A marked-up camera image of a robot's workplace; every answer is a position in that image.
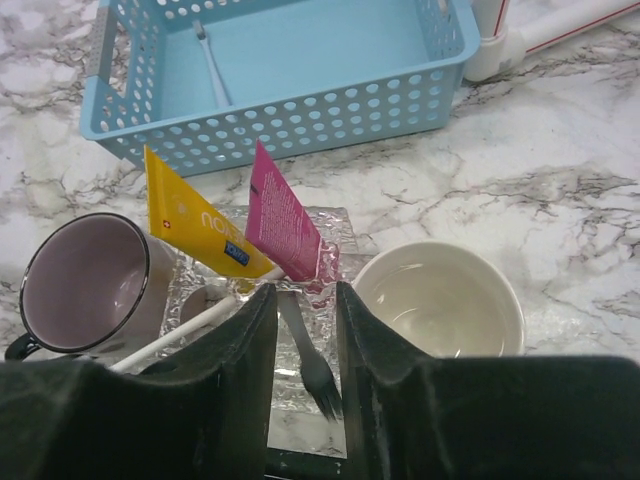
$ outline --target white toothbrush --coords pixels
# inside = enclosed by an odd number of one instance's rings
[[[218,71],[218,67],[216,66],[216,61],[213,58],[211,45],[209,45],[207,33],[204,31],[204,27],[202,26],[200,20],[193,21],[193,29],[196,31],[196,36],[198,37],[198,40],[200,40],[200,45],[202,45],[202,50],[204,50],[204,56],[207,59],[207,66],[209,67],[211,82],[213,83],[213,93],[216,96],[218,108],[226,108],[231,105],[231,101],[229,100],[227,92],[224,89],[224,84],[222,83],[220,72]]]

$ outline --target white mug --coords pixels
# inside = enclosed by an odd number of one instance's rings
[[[376,317],[434,357],[524,352],[513,288],[464,247],[436,240],[396,247],[373,258],[353,288]]]

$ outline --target mug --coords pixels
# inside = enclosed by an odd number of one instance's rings
[[[36,251],[20,287],[27,332],[5,352],[45,348],[92,357],[127,355],[160,335],[175,253],[114,213],[76,218]]]
[[[434,357],[524,352],[524,316],[513,288],[462,246],[399,246],[374,257],[353,288],[376,317]]]

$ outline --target red stripe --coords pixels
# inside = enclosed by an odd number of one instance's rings
[[[613,12],[612,14],[607,15],[606,17],[602,17],[602,18],[599,18],[598,20],[594,20],[593,22],[588,23],[586,25],[583,25],[582,27],[578,27],[575,30],[571,30],[570,32],[567,32],[567,33],[565,33],[563,35],[560,35],[559,37],[552,38],[549,41],[546,41],[544,43],[541,43],[540,45],[532,47],[529,50],[527,50],[527,53],[533,52],[534,50],[537,50],[537,49],[542,48],[542,47],[546,47],[550,43],[554,43],[554,42],[557,42],[558,40],[562,40],[563,38],[569,37],[569,36],[573,35],[574,33],[578,33],[581,30],[584,30],[585,28],[593,27],[594,25],[597,25],[598,23],[605,22],[605,21],[609,20],[612,17],[620,15],[621,13],[627,12],[629,10],[633,10],[634,8],[637,8],[639,6],[640,6],[640,2],[637,2],[637,3],[635,3],[635,4],[633,4],[633,5],[629,6],[629,7],[623,8],[622,10],[618,10],[617,12]]]
[[[509,3],[509,0],[502,0],[502,5],[500,5],[500,13],[498,13],[498,21],[496,22],[496,29],[493,31],[493,36],[498,35],[498,30],[500,30],[500,24],[502,23],[502,15],[504,15],[505,7]]]

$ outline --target white marble surface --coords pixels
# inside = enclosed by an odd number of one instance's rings
[[[569,1],[514,1],[509,18]],[[142,173],[78,133],[95,12],[89,0],[0,2],[0,351],[24,332],[23,269],[54,228],[97,211],[144,218]],[[464,87],[444,130],[280,167],[303,203],[348,208],[363,252],[434,237],[495,262],[522,302],[527,354],[640,361],[639,127],[636,12]],[[244,204],[248,175],[192,184]],[[312,423],[274,418],[277,444],[343,448]]]

